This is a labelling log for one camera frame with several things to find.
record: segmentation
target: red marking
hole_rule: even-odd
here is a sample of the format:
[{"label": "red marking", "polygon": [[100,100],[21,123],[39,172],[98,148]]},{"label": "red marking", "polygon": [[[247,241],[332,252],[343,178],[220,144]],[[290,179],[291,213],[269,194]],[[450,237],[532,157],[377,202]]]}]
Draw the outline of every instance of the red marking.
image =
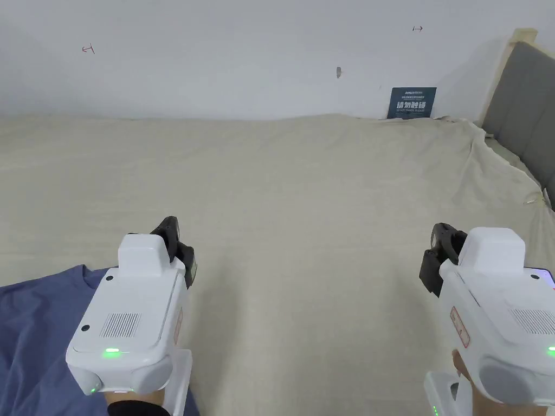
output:
[{"label": "red marking", "polygon": [[183,321],[183,308],[179,308],[179,317],[177,318],[177,323],[175,324],[174,330],[174,344],[177,345],[177,340],[179,339],[179,332],[181,331],[181,322]]},{"label": "red marking", "polygon": [[93,49],[93,46],[92,46],[91,44],[89,44],[89,47],[88,47],[88,48],[86,48],[86,47],[82,47],[82,48],[81,48],[81,50],[82,50],[83,52],[85,52],[85,53],[86,53],[89,49],[93,51],[93,55],[96,55],[96,54],[94,53],[94,49]]},{"label": "red marking", "polygon": [[465,324],[462,323],[461,317],[454,306],[453,309],[451,309],[451,320],[453,321],[453,325],[455,325],[455,329],[457,330],[462,344],[465,348],[468,348],[468,345],[470,344],[470,335],[468,334]]}]

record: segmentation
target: hand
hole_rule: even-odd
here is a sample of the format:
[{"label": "hand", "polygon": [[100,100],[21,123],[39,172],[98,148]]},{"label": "hand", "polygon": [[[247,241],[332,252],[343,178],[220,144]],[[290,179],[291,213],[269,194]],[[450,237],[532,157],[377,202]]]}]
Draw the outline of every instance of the hand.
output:
[{"label": "hand", "polygon": [[104,392],[104,398],[108,405],[115,402],[123,402],[124,400],[137,400],[139,402],[148,402],[162,406],[164,404],[164,389],[149,394]]},{"label": "hand", "polygon": [[466,368],[462,357],[455,349],[453,351],[453,364],[459,375],[465,376],[472,384],[472,414],[473,416],[546,416],[547,407],[535,405],[508,405],[494,402],[488,399],[472,383],[470,374]]}]

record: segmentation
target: beige bedsheet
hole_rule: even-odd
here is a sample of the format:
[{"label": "beige bedsheet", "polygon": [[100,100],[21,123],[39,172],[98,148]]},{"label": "beige bedsheet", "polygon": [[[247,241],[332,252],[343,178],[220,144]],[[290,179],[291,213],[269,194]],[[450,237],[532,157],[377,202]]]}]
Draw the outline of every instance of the beige bedsheet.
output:
[{"label": "beige bedsheet", "polygon": [[0,282],[114,265],[177,215],[204,415],[428,414],[424,374],[450,368],[432,226],[511,227],[555,270],[539,191],[467,121],[2,119]]}]

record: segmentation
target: white wall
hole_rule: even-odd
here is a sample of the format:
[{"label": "white wall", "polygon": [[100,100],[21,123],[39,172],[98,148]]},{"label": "white wall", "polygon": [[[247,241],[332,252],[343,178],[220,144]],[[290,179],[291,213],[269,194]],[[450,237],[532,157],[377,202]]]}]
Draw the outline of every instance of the white wall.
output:
[{"label": "white wall", "polygon": [[512,31],[555,50],[554,22],[553,0],[6,0],[0,114],[382,118],[437,86],[433,116],[474,120]]}]

